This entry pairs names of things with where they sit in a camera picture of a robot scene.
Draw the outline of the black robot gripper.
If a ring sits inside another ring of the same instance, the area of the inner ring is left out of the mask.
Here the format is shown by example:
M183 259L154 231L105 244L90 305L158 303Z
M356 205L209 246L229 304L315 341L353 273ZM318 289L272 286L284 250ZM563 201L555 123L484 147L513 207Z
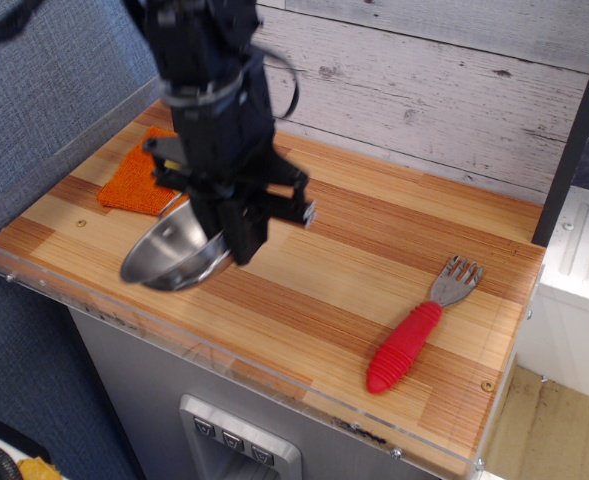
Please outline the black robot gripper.
M267 241L269 218L305 227L314 220L315 204L305 197L308 175L275 151L264 86L242 87L211 103L170 95L165 102L176 136L144 143L156 182L188 193L206 238L223 230L236 264L247 265ZM166 168L167 159L181 168Z

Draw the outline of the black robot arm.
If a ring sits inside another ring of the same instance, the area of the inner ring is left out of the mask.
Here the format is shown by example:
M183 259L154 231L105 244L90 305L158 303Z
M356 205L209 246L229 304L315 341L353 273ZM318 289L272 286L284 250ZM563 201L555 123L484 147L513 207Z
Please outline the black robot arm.
M149 139L158 185L188 195L207 237L221 235L239 265L250 262L276 217L309 225L306 173L273 145L264 59L252 43L253 1L128 1L147 41L175 136Z

